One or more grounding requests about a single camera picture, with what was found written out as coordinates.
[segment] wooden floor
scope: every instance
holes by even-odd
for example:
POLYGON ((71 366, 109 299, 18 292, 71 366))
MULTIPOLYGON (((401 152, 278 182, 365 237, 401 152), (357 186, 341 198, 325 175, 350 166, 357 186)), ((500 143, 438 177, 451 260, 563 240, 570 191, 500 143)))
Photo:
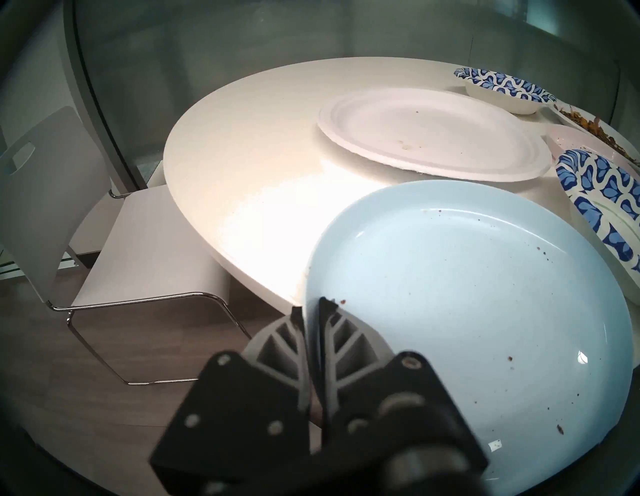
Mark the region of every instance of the wooden floor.
MULTIPOLYGON (((59 271, 55 303, 71 303, 83 280, 81 269, 59 271)), ((235 281, 230 306, 251 334, 281 316, 235 281)), ((147 459, 191 384, 119 383, 65 318, 24 277, 0 281, 1 399, 35 442, 88 479, 120 495, 166 494, 147 459)), ((78 312, 74 324, 128 380, 197 376, 211 355, 247 342, 200 298, 78 312)))

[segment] light blue plate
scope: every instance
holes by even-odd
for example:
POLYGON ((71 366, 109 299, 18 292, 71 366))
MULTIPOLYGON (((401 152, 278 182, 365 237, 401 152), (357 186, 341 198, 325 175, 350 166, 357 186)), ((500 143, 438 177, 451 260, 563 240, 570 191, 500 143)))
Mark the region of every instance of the light blue plate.
POLYGON ((453 74, 461 79, 471 81, 476 86, 510 95, 521 100, 531 100, 532 102, 540 103, 556 101, 555 96, 540 86, 536 86, 519 77, 503 74, 502 72, 474 69, 473 67, 461 67, 456 69, 453 74))
POLYGON ((566 467, 622 413, 632 342, 620 288, 580 234, 512 193, 409 182, 342 212, 307 280, 316 381, 321 296, 345 300, 396 353, 429 360, 490 460, 496 495, 566 467))

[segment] screw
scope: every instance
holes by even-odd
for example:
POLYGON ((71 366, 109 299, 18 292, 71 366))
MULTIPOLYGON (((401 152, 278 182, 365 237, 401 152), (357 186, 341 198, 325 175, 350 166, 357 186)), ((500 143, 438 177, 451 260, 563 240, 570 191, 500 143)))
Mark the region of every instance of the screw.
POLYGON ((402 359, 402 364, 407 369, 417 370, 422 368, 422 362, 412 356, 406 356, 402 359))
POLYGON ((393 410, 409 408, 411 406, 422 406, 424 403, 424 397, 420 396, 418 393, 410 391, 394 393, 382 400, 382 403, 380 403, 380 406, 378 407, 378 415, 380 417, 384 417, 393 410))
POLYGON ((364 427, 367 427, 368 425, 369 425, 369 421, 367 419, 353 419, 347 425, 347 432, 349 434, 353 434, 358 429, 362 429, 364 427))
POLYGON ((200 416, 197 413, 191 413, 187 415, 187 418, 184 419, 184 425, 186 425, 189 429, 197 426, 200 423, 200 416))
POLYGON ((279 436, 280 434, 282 434, 283 430, 284 430, 284 424, 279 420, 274 420, 267 427, 267 432, 269 433, 269 436, 279 436))
POLYGON ((220 494, 226 488, 227 488, 227 485, 224 482, 209 481, 202 488, 202 495, 213 496, 214 494, 220 494))

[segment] chair seat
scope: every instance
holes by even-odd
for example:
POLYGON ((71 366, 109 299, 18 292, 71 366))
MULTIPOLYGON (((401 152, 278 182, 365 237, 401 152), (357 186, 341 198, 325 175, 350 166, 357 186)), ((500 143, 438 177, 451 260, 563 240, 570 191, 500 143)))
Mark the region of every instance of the chair seat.
POLYGON ((129 195, 73 306, 208 292, 228 300, 229 275, 167 186, 129 195))

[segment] tableware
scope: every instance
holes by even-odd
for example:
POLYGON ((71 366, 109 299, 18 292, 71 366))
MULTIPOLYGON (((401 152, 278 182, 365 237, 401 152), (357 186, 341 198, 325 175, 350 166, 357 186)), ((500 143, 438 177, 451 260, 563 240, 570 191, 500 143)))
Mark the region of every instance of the tableware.
MULTIPOLYGON (((581 125, 579 125, 579 124, 575 123, 574 121, 572 121, 571 119, 569 119, 566 115, 564 115, 562 112, 560 112, 560 110, 562 110, 564 112, 567 112, 567 113, 571 113, 571 111, 574 110, 576 112, 579 112, 580 115, 582 115, 586 120, 595 120, 595 118, 596 118, 595 115, 587 112, 586 110, 582 110, 581 108, 566 104, 566 103, 561 102, 559 100, 556 101, 553 105, 550 105, 549 108, 553 111, 553 113, 555 113, 567 125, 570 125, 571 127, 579 129, 580 131, 585 132, 587 134, 591 134, 589 131, 587 131, 585 128, 583 128, 581 125)), ((626 139, 624 136, 622 136, 618 131, 613 129, 606 122, 600 121, 600 127, 602 128, 602 130, 604 132, 606 132, 609 136, 611 136, 614 140, 616 140, 616 143, 619 146, 621 146, 622 148, 624 148, 624 150, 627 152, 627 154, 633 160, 635 160, 637 162, 640 162, 640 152, 638 152, 638 150, 635 148, 635 146, 633 146, 629 142, 628 139, 626 139)), ((598 138, 596 138, 596 139, 598 141, 600 141, 603 145, 605 145, 607 148, 610 148, 610 146, 608 146, 604 141, 602 141, 602 140, 600 140, 598 138)), ((640 166, 637 166, 635 164, 632 164, 632 165, 633 165, 634 169, 638 173, 640 173, 640 166)))
POLYGON ((502 72, 461 67, 453 72, 464 79, 467 93, 514 114, 533 114, 556 97, 540 86, 502 72))
POLYGON ((634 165, 629 160, 590 132, 579 131, 563 124, 547 124, 545 141, 551 150, 554 162, 564 151, 579 148, 605 157, 609 162, 626 169, 627 172, 635 173, 634 165))
POLYGON ((533 179, 551 166, 540 136, 502 109, 457 93, 382 88, 327 103, 318 126, 336 144, 400 169, 485 181, 533 179))
POLYGON ((606 158, 579 148, 558 157, 556 173, 592 231, 574 225, 601 254, 625 296, 640 305, 640 183, 606 158))
POLYGON ((632 370, 620 288, 580 234, 517 195, 409 182, 335 218, 311 257, 303 307, 316 387, 321 296, 395 353, 429 360, 490 460, 483 479, 495 495, 552 476, 620 418, 632 370))

